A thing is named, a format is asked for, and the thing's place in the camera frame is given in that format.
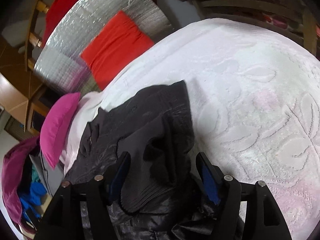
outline wooden chair back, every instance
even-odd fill
[[[198,15],[201,19],[206,18],[225,18],[237,22],[248,23],[251,25],[256,25],[265,29],[272,30],[277,32],[287,38],[295,41],[299,45],[303,46],[314,56],[316,55],[317,50],[317,22],[308,8],[305,8],[301,11],[294,11],[292,9],[286,8],[281,5],[277,5],[270,2],[258,1],[258,0],[209,0],[199,2],[193,0],[193,5],[196,7]],[[260,11],[266,11],[269,13],[274,13],[282,17],[288,18],[292,21],[297,22],[298,24],[303,25],[303,37],[284,30],[275,25],[241,15],[232,15],[232,14],[221,14],[221,13],[208,13],[206,8],[213,7],[241,7],[249,8]]]

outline red cushion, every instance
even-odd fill
[[[45,18],[46,25],[43,36],[43,45],[46,44],[49,36],[54,31],[58,23],[78,1],[79,0],[54,0]]]
[[[81,58],[103,90],[125,66],[153,45],[154,42],[119,11],[82,52]]]

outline silver insulation sheet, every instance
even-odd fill
[[[152,0],[79,0],[49,37],[36,62],[36,74],[60,93],[98,91],[80,55],[120,10],[155,42],[172,32],[169,20]]]

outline textured white blanket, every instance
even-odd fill
[[[266,181],[292,239],[307,239],[320,219],[320,62],[272,31],[209,19],[156,44],[94,97],[109,111],[144,87],[180,80],[196,147],[241,182]],[[77,115],[70,134],[81,135],[94,115]]]

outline pink pillow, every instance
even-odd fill
[[[55,168],[64,148],[71,119],[77,109],[80,92],[66,94],[50,109],[40,132],[40,147],[51,168]]]

